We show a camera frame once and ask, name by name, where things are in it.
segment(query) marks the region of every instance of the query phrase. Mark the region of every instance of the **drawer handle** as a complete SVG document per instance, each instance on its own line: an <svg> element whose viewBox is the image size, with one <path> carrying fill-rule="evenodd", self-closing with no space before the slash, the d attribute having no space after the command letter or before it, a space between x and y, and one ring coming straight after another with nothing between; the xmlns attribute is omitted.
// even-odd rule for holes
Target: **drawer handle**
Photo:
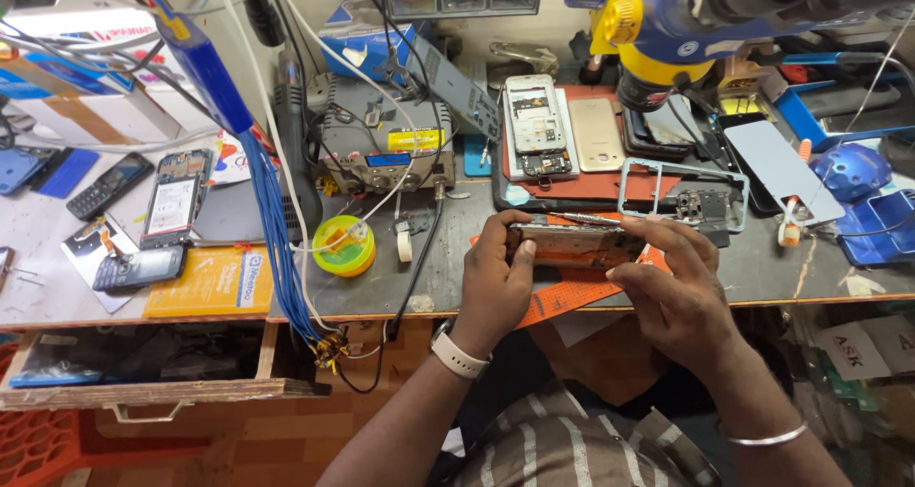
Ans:
<svg viewBox="0 0 915 487"><path fill-rule="evenodd" d="M175 408L172 409L171 413L163 417L140 417L139 419L131 418L130 414L127 412L127 405L121 403L106 403L103 405L104 408L110 408L114 411L114 416L117 417L117 422L125 425L142 425L143 423L170 423L175 420L177 413L181 411L187 405L192 405L186 401L179 401L175 404Z"/></svg>

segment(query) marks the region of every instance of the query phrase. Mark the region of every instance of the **striped shirt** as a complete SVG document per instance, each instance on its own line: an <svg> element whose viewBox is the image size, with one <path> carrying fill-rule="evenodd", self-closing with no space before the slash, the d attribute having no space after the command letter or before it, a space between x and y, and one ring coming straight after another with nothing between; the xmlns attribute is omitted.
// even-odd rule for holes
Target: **striped shirt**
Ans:
<svg viewBox="0 0 915 487"><path fill-rule="evenodd" d="M455 487L709 487L721 484L699 449L652 411L635 427L589 417L558 381L509 406L468 451Z"/></svg>

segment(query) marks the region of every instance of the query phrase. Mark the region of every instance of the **blue wire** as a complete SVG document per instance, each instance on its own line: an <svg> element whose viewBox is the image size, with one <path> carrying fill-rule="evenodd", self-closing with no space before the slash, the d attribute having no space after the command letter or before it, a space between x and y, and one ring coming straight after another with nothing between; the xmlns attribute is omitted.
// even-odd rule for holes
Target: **blue wire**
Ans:
<svg viewBox="0 0 915 487"><path fill-rule="evenodd" d="M238 138L242 142L244 153L248 156L254 197L260 208L270 269L274 275L276 299L289 323L303 338L320 341L321 336L311 325L308 308L302 296L302 280L295 267L293 252L289 248L282 194L274 167L270 163L270 156L251 130L239 133Z"/></svg>

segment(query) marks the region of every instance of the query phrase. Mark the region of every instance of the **white tape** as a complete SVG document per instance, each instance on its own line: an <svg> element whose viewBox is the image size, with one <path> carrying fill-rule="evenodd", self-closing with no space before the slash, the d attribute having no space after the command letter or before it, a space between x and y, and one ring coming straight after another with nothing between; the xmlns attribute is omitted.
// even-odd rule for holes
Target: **white tape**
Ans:
<svg viewBox="0 0 915 487"><path fill-rule="evenodd" d="M400 256L401 262L413 261L413 245L410 243L410 233L397 233L397 255Z"/></svg>

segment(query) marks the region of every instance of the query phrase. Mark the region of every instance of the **warning sticker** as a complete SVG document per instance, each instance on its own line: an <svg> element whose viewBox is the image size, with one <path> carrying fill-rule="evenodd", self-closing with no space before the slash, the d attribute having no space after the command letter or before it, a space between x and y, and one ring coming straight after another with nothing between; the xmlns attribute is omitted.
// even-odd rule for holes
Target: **warning sticker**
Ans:
<svg viewBox="0 0 915 487"><path fill-rule="evenodd" d="M417 128L419 143L417 149L435 149L445 143L445 130L432 126ZM388 132L388 151L413 151L413 130L395 128Z"/></svg>

